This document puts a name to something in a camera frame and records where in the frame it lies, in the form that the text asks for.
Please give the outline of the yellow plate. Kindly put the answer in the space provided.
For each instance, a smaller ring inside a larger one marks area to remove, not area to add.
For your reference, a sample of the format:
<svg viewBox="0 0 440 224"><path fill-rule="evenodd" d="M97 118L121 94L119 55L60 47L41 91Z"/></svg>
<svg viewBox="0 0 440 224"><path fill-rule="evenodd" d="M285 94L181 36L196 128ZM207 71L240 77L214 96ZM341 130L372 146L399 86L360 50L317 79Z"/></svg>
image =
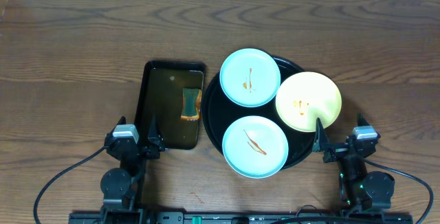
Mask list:
<svg viewBox="0 0 440 224"><path fill-rule="evenodd" d="M342 96L330 78L305 71L283 81L275 105L279 118L290 128L313 133L317 119L325 128L336 121L342 109Z"/></svg>

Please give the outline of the orange green scrub sponge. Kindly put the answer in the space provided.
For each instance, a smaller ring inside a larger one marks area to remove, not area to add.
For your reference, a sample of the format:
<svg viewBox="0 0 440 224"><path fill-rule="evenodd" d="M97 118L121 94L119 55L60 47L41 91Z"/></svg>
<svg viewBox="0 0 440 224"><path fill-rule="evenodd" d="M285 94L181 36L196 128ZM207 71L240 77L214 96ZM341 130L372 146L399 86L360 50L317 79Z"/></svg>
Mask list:
<svg viewBox="0 0 440 224"><path fill-rule="evenodd" d="M202 90L183 88L182 91L182 120L198 120L200 118Z"/></svg>

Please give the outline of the light blue plate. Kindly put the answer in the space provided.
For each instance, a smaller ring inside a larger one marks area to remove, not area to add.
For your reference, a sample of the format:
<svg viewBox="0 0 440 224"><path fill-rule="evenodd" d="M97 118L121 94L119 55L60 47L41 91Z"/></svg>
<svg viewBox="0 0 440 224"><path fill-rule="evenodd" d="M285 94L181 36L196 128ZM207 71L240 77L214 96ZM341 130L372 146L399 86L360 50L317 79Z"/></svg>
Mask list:
<svg viewBox="0 0 440 224"><path fill-rule="evenodd" d="M270 102L281 85L281 72L266 52L245 48L223 62L219 81L224 94L242 107L260 107Z"/></svg>
<svg viewBox="0 0 440 224"><path fill-rule="evenodd" d="M289 145L279 125L266 117L250 115L226 129L222 152L228 165L240 175L263 179L276 174L287 161Z"/></svg>

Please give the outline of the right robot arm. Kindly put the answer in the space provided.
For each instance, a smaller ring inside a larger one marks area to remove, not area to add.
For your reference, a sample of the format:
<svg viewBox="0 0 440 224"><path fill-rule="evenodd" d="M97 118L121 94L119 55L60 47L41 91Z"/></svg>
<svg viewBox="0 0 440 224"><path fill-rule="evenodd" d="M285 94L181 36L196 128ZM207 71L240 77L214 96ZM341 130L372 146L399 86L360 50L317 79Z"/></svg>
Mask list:
<svg viewBox="0 0 440 224"><path fill-rule="evenodd" d="M386 172L366 169L365 159L375 152L380 134L363 118L357 116L357 126L342 143L331 143L320 119L312 151L323 154L323 162L336 162L340 170L340 196L348 208L341 215L379 214L391 208L395 180Z"/></svg>

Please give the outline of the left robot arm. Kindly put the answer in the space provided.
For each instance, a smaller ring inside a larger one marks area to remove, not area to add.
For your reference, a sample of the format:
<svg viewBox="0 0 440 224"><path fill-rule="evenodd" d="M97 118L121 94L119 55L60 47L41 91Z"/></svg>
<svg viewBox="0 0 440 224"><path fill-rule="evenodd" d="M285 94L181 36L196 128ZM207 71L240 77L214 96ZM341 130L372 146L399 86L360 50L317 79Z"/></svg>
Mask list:
<svg viewBox="0 0 440 224"><path fill-rule="evenodd" d="M125 117L121 117L106 134L104 149L120 166L107 171L101 179L103 207L110 211L131 211L139 205L146 162L160 158L160 153L165 151L156 119L151 120L147 136L141 138L136 126L127 124Z"/></svg>

